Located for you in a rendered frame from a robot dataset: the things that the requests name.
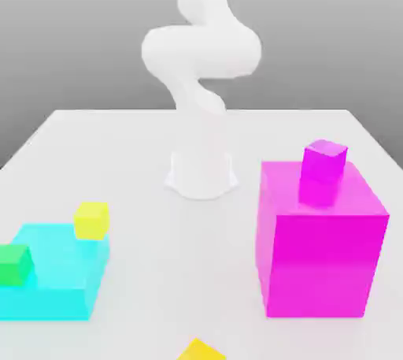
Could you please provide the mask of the small yellow cube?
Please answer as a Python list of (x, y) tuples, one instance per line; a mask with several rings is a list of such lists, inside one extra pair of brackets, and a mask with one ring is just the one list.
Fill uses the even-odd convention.
[(215, 348), (195, 338), (176, 360), (227, 360)]

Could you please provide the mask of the small green cube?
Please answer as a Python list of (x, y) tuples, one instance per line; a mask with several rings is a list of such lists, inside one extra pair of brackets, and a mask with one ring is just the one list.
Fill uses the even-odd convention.
[(0, 286), (23, 286), (33, 267), (28, 245), (0, 244)]

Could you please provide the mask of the large cyan box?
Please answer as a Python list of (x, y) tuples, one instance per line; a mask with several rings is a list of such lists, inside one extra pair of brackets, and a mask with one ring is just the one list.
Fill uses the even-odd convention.
[[(72, 228), (74, 231), (72, 224), (25, 224), (20, 227), (13, 242), (26, 244), (30, 248), (29, 243), (36, 229), (57, 227)], [(85, 269), (83, 288), (40, 288), (32, 259), (34, 267), (23, 286), (0, 286), (0, 321), (86, 321), (91, 317), (109, 260), (109, 237), (105, 236), (103, 240), (77, 240)]]

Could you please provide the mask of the small magenta cube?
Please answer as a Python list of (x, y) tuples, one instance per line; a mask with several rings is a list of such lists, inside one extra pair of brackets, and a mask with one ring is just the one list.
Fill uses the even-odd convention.
[(299, 180), (299, 201), (313, 207), (332, 206), (338, 194), (348, 147), (325, 139), (304, 150)]

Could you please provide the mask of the large magenta box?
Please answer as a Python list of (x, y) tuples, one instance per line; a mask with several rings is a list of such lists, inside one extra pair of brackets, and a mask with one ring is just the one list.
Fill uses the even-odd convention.
[(390, 215), (357, 167), (335, 191), (264, 161), (255, 258), (267, 317), (363, 317)]

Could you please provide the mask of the small yellow-green cube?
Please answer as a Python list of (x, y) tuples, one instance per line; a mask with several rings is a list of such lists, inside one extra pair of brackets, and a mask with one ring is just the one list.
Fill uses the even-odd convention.
[(106, 202), (82, 202), (74, 214), (77, 239), (103, 240), (109, 231), (109, 207)]

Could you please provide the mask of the small cyan cube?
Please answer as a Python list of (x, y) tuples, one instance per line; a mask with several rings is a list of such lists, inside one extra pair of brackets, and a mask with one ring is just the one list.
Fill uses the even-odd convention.
[(38, 228), (29, 245), (40, 288), (83, 288), (83, 257), (72, 228)]

